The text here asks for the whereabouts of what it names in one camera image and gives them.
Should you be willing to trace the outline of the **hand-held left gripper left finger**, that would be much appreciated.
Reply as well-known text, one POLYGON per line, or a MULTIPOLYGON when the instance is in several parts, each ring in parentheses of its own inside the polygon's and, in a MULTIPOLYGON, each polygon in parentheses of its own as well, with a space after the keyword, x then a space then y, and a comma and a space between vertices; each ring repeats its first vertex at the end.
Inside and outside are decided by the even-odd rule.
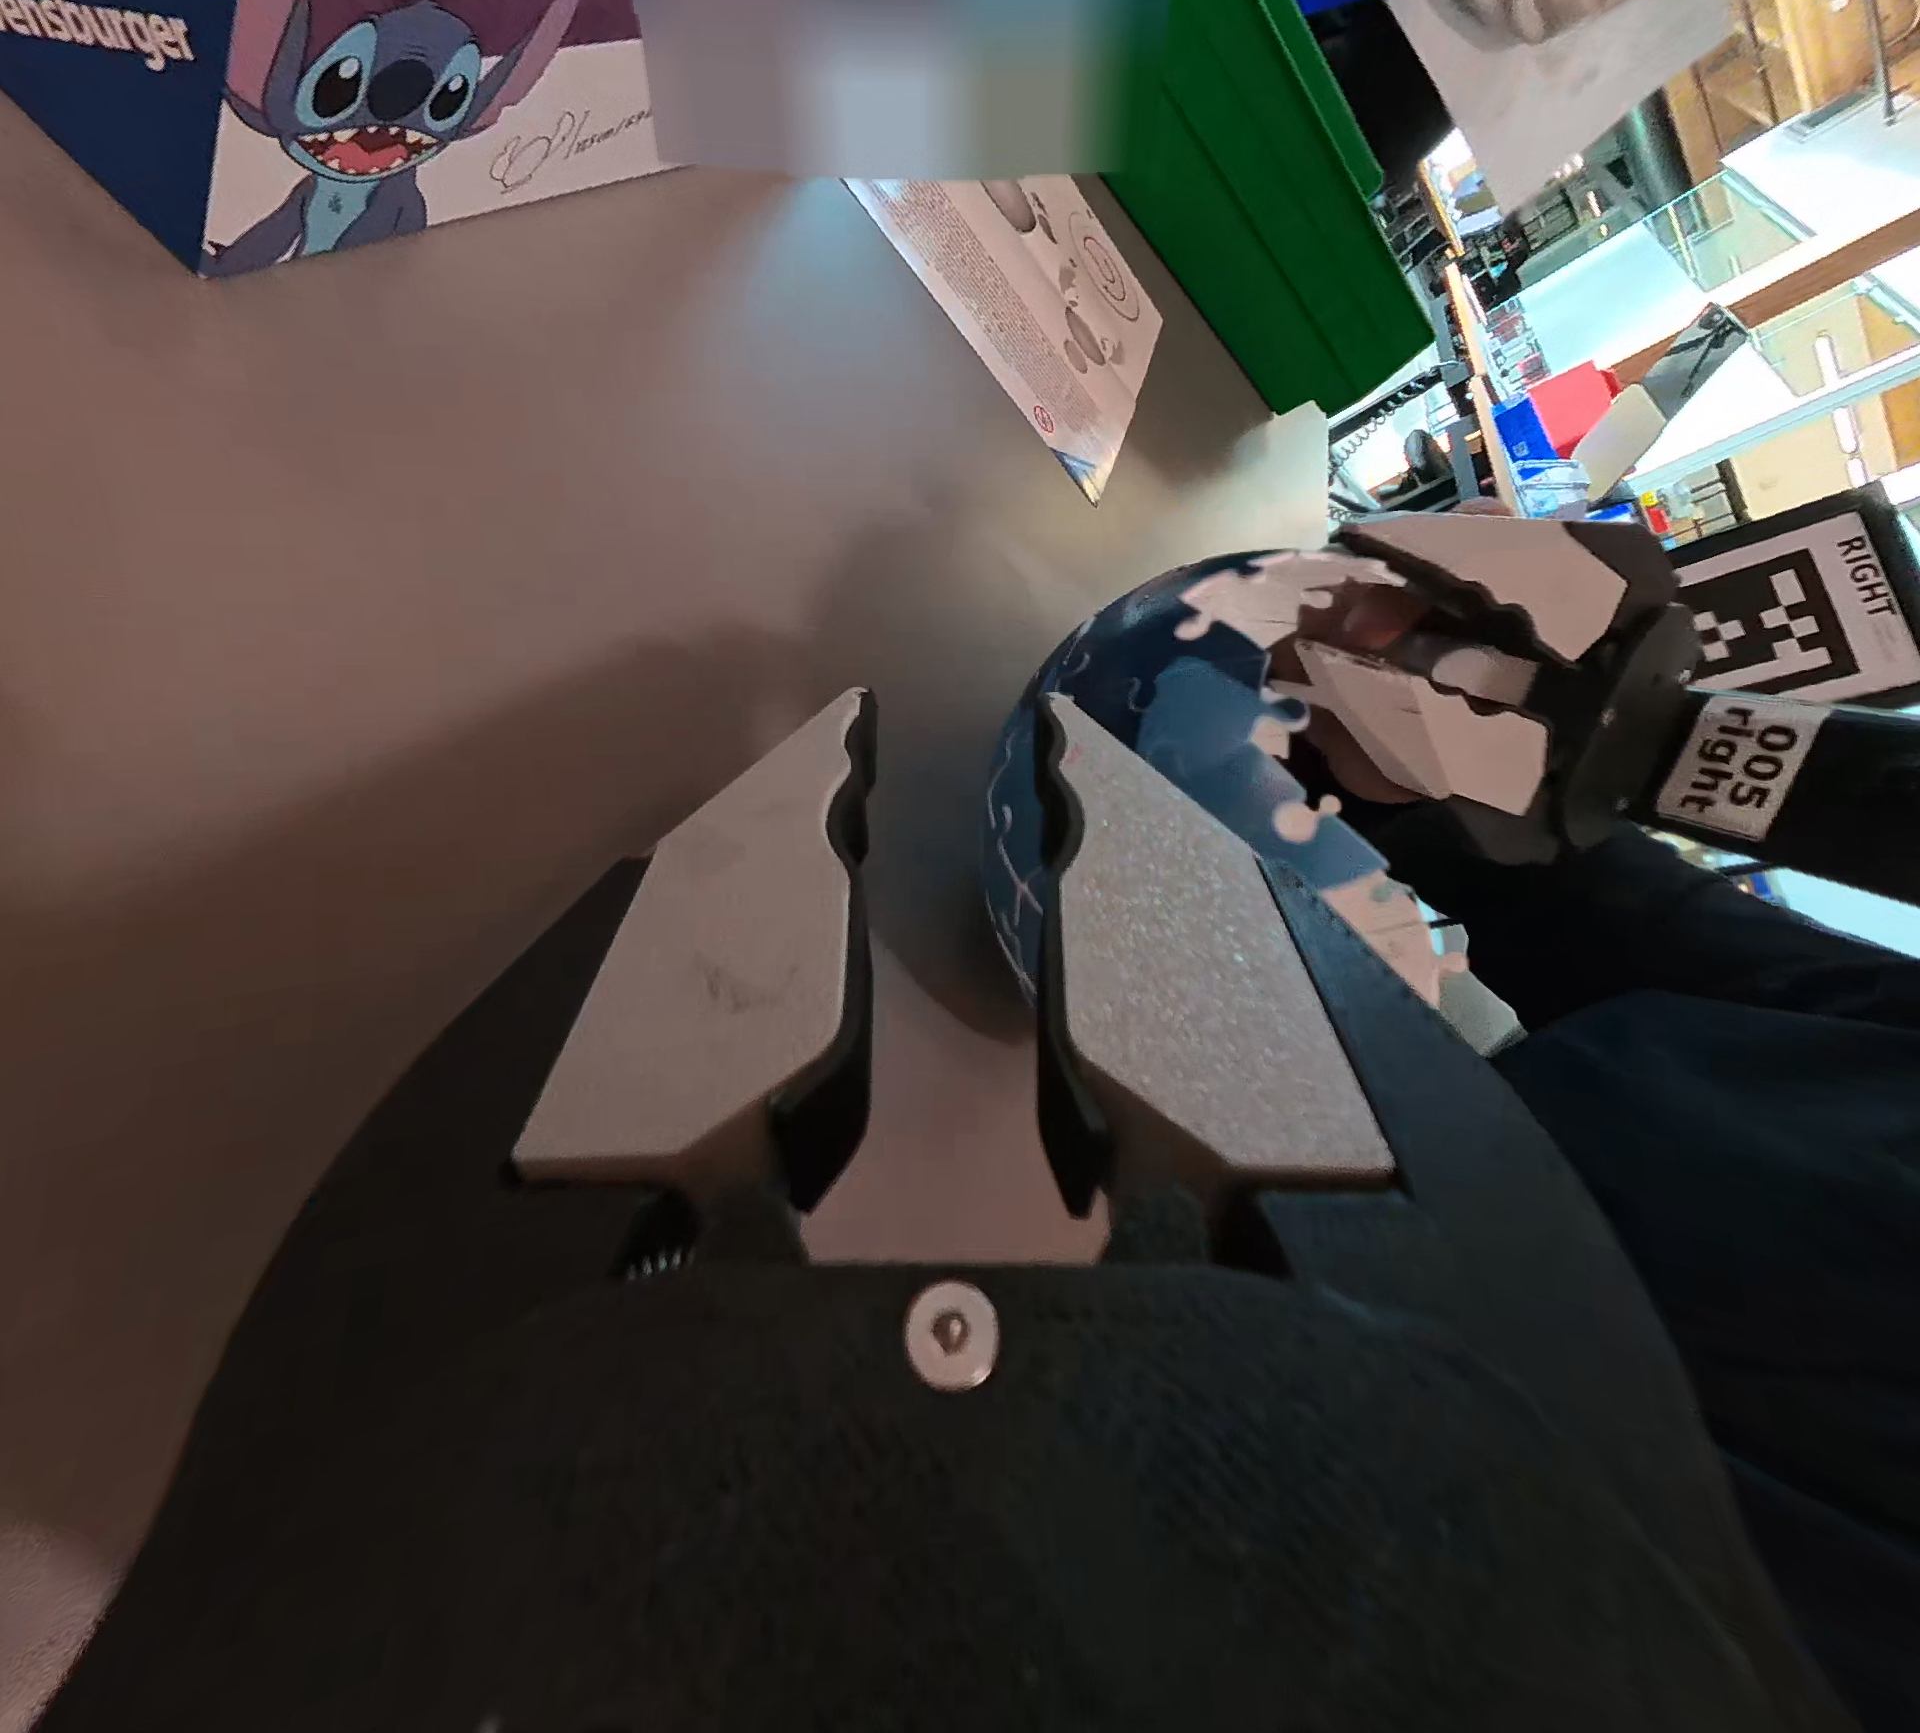
POLYGON ((874 1099, 861 867, 874 693, 849 687, 655 848, 527 1121, 527 1182, 813 1211, 874 1099))

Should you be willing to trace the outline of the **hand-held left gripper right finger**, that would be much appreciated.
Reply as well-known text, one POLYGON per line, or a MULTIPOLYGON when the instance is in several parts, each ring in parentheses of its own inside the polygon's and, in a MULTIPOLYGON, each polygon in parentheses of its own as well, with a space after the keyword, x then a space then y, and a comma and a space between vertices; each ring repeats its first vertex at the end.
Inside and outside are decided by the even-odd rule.
POLYGON ((1396 1162, 1256 851, 1069 695, 1039 706, 1039 1129, 1069 1211, 1384 1192, 1396 1162))

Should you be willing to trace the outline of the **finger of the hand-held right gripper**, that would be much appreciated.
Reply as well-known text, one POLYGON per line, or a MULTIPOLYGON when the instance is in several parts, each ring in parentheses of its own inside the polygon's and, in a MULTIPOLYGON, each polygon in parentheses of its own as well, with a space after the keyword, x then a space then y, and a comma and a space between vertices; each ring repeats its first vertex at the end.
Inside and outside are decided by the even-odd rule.
POLYGON ((1552 518, 1358 518, 1334 545, 1383 562, 1448 613, 1578 661, 1673 604, 1668 550, 1643 529, 1552 518))
POLYGON ((1546 727, 1512 710, 1478 712, 1394 664, 1300 639, 1308 699, 1394 788, 1522 816, 1546 780, 1546 727))

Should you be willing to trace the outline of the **blue and white puzzle ball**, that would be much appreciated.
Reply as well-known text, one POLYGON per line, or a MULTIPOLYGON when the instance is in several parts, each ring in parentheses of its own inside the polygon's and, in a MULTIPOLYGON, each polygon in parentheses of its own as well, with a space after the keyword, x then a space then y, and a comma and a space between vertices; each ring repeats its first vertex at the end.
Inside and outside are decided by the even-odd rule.
POLYGON ((1044 931, 1037 718, 1050 695, 1069 695, 1256 857, 1321 895, 1418 994, 1458 1018, 1476 993, 1468 937, 1430 923, 1349 813, 1308 822, 1316 802, 1300 783, 1305 749, 1289 743, 1305 710, 1266 695, 1267 654, 1250 630, 1190 604, 1215 575, 1258 572, 1258 556, 1235 555, 1156 575, 1072 630, 1029 678, 999 730, 982 795, 981 882, 996 950, 1032 999, 1044 931))

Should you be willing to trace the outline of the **colourful puzzle box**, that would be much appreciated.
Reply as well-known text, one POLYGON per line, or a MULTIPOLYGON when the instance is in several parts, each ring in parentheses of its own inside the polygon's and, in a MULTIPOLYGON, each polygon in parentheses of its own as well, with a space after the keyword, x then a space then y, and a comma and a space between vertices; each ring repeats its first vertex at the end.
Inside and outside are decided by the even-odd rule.
POLYGON ((3 86, 203 279, 663 169, 632 0, 3 0, 3 86))

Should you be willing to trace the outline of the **red plastic box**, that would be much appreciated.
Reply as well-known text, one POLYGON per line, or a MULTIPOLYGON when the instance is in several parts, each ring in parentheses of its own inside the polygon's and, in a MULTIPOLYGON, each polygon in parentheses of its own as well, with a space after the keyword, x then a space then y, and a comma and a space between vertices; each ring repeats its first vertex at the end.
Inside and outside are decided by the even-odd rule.
POLYGON ((1584 360, 1530 382, 1524 395, 1554 445, 1578 445, 1614 406, 1620 381, 1614 368, 1584 360))

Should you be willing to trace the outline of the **person's dark clothing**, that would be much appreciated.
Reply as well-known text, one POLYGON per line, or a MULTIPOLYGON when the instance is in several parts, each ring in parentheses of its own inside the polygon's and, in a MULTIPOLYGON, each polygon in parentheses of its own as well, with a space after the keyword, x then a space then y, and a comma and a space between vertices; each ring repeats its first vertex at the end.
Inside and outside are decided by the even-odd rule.
POLYGON ((1918 968, 1639 826, 1501 864, 1349 802, 1468 933, 1496 1066, 1609 1215, 1791 1624, 1860 1727, 1918 1727, 1918 968))

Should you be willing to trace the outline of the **green plastic bin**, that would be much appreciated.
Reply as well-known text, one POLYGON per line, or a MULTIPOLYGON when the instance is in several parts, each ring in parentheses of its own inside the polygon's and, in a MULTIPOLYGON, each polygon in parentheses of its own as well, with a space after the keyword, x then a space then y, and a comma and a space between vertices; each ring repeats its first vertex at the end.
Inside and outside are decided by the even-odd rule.
POLYGON ((1297 0, 1167 0, 1106 186, 1277 413, 1338 413, 1430 342, 1297 0))

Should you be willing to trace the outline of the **white instruction leaflet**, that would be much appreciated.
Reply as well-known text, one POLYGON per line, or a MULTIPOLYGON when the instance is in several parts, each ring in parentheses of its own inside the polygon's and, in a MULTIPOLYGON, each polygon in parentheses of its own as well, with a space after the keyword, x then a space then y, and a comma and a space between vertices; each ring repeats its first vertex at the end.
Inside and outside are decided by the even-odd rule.
POLYGON ((846 187, 1096 505, 1163 320, 1079 186, 1037 176, 846 187))

